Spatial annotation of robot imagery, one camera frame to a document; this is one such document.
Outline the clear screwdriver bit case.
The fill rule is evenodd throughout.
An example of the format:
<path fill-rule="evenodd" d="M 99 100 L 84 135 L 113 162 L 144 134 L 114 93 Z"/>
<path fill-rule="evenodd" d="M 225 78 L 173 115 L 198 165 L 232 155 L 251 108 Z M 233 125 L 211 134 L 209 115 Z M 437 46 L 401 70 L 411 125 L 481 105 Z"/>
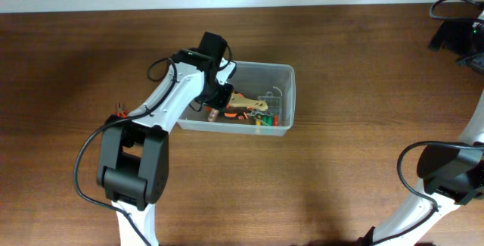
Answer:
<path fill-rule="evenodd" d="M 274 117 L 275 124 L 273 126 L 280 126 L 283 112 L 282 97 L 280 95 L 275 95 L 273 92 L 267 91 L 263 96 L 259 96 L 258 99 L 265 101 L 268 104 L 268 110 L 263 111 L 263 113 Z"/>

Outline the orange-handled needle-nose pliers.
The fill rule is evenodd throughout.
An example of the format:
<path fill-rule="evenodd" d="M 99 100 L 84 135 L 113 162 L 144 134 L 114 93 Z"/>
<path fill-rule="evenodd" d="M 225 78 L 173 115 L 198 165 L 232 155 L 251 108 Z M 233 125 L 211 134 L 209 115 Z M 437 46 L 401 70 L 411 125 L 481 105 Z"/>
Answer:
<path fill-rule="evenodd" d="M 240 113 L 223 113 L 222 116 L 231 120 L 249 120 L 252 119 L 257 126 L 273 126 L 275 119 L 272 115 L 268 115 L 261 111 L 244 111 Z"/>

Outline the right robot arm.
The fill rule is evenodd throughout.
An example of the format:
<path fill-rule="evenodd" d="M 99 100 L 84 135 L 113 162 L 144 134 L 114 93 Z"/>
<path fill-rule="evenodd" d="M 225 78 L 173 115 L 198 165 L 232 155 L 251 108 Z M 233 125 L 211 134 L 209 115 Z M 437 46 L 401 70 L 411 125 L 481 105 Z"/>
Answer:
<path fill-rule="evenodd" d="M 444 20 L 429 47 L 448 48 L 458 63 L 483 72 L 483 18 L 461 22 Z M 360 245 L 418 245 L 444 216 L 483 197 L 483 103 L 476 106 L 457 142 L 416 142 L 398 157 L 402 167 L 412 149 L 423 149 L 417 163 L 417 184 L 410 186 L 402 170 L 397 174 L 410 194 L 384 223 L 372 227 Z"/>

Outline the orange socket bit rail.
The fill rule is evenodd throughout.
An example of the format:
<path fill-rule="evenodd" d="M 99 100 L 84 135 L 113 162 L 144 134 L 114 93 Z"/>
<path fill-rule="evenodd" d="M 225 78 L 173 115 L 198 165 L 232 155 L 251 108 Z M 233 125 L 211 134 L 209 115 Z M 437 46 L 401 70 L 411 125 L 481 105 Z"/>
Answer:
<path fill-rule="evenodd" d="M 219 116 L 219 110 L 216 110 L 215 108 L 213 108 L 210 112 L 209 112 L 209 115 L 207 117 L 207 120 L 209 122 L 215 122 L 217 119 L 218 119 L 218 116 Z"/>

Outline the orange scraper with wooden handle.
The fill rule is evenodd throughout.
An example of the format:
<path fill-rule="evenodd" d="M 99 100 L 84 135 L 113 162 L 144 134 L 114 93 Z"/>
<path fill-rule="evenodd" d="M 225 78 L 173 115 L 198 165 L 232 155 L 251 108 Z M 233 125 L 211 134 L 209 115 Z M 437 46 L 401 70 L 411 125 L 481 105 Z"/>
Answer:
<path fill-rule="evenodd" d="M 228 103 L 219 109 L 220 111 L 236 112 L 245 110 L 267 111 L 268 104 L 265 101 L 246 98 L 241 93 L 232 92 Z"/>

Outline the small red-handled cutting pliers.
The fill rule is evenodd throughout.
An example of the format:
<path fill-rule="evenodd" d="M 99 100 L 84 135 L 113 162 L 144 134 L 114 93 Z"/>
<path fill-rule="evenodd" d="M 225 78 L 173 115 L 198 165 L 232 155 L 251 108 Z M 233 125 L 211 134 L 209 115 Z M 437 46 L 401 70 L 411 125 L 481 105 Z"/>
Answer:
<path fill-rule="evenodd" d="M 126 106 L 124 104 L 117 103 L 115 105 L 115 113 L 117 117 L 127 118 L 128 114 L 126 112 Z"/>

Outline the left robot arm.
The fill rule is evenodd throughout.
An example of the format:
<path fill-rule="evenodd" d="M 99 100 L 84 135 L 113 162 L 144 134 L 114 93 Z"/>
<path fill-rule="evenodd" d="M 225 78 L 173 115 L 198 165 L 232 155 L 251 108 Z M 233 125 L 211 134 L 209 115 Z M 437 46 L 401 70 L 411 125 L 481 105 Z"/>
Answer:
<path fill-rule="evenodd" d="M 230 101 L 225 60 L 228 43 L 204 33 L 196 48 L 167 58 L 167 71 L 148 99 L 126 117 L 111 116 L 101 129 L 97 184 L 116 211 L 123 245 L 156 245 L 155 204 L 169 175 L 169 134 L 192 101 L 220 110 Z"/>

